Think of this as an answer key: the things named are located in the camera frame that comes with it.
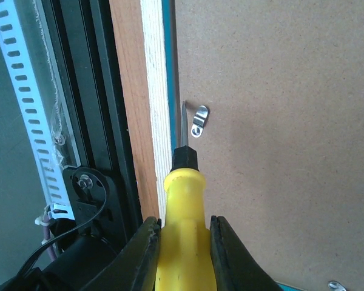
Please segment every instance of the metal bracket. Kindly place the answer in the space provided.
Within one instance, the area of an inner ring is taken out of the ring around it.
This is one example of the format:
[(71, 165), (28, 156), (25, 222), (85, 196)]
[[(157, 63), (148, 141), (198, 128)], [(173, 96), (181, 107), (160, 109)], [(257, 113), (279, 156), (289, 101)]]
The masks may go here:
[(337, 281), (330, 281), (328, 286), (331, 291), (346, 291), (346, 288)]
[(202, 135), (208, 115), (209, 109), (204, 105), (199, 106), (193, 117), (193, 126), (191, 130), (193, 137), (199, 138)]

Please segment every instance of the plywood edge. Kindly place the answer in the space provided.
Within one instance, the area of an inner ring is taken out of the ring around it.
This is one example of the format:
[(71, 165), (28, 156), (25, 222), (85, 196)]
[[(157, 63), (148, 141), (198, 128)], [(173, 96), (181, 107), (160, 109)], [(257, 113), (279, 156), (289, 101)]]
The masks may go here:
[(166, 214), (163, 181), (172, 165), (169, 98), (167, 95), (166, 54), (161, 0), (141, 0), (144, 48), (152, 129), (152, 142), (157, 175), (158, 205), (162, 221)]
[(110, 7), (142, 215), (164, 221), (172, 154), (161, 0)]

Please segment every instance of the blue tape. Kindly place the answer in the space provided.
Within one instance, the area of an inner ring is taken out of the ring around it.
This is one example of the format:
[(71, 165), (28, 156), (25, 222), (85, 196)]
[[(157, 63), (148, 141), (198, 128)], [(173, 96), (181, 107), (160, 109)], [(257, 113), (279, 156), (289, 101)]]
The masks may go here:
[(166, 76), (167, 76), (167, 96), (169, 98), (169, 114), (170, 114), (170, 137), (171, 137), (171, 152), (177, 147), (178, 132), (177, 132), (177, 84), (176, 80), (176, 60), (174, 52), (177, 48), (174, 47), (174, 32), (172, 23), (172, 10), (170, 0), (162, 0), (163, 27), (164, 27), (164, 51), (166, 55)]

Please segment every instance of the black cable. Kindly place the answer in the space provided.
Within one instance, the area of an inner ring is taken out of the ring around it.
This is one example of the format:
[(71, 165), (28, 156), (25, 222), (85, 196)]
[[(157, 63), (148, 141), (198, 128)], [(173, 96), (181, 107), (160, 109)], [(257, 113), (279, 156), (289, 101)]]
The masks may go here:
[[(73, 175), (73, 186), (76, 188), (76, 186), (78, 186), (76, 184), (76, 182), (74, 181), (74, 175)], [(103, 184), (102, 181), (99, 182), (101, 183), (101, 185), (104, 188), (104, 193), (105, 193), (105, 200), (104, 203), (102, 204), (101, 208), (99, 209), (99, 211), (89, 220), (87, 220), (84, 223), (81, 223), (80, 225), (74, 227), (73, 229), (68, 230), (67, 232), (62, 233), (61, 235), (58, 235), (50, 240), (48, 240), (46, 243), (44, 243), (43, 245), (41, 245), (39, 248), (37, 248), (27, 259), (27, 261), (23, 264), (23, 266), (20, 268), (18, 274), (16, 274), (15, 278), (20, 278), (20, 277), (24, 277), (30, 270), (31, 268), (35, 265), (35, 263), (37, 262), (37, 260), (39, 259), (39, 257), (42, 255), (42, 253), (51, 245), (53, 245), (54, 243), (56, 243), (57, 241), (67, 237), (68, 235), (70, 235), (71, 233), (77, 231), (78, 229), (84, 227), (84, 226), (88, 226), (89, 224), (92, 223), (92, 221), (101, 214), (101, 212), (103, 212), (103, 210), (105, 209), (105, 206), (107, 204), (107, 199), (108, 199), (108, 193), (107, 193), (107, 186)]]

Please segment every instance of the purple cable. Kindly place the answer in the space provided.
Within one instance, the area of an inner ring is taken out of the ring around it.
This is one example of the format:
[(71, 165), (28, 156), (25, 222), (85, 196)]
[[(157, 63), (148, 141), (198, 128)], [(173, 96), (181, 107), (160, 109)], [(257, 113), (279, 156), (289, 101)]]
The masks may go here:
[[(46, 214), (43, 216), (43, 222), (44, 223), (48, 223), (50, 221), (50, 218), (49, 216)], [(48, 241), (51, 236), (50, 236), (50, 228), (48, 226), (43, 226), (43, 238)], [(55, 261), (56, 260), (56, 253), (54, 251), (54, 248), (53, 246), (50, 246), (48, 249), (47, 249), (47, 253), (49, 254), (49, 257), (51, 259), (51, 262), (52, 261)]]

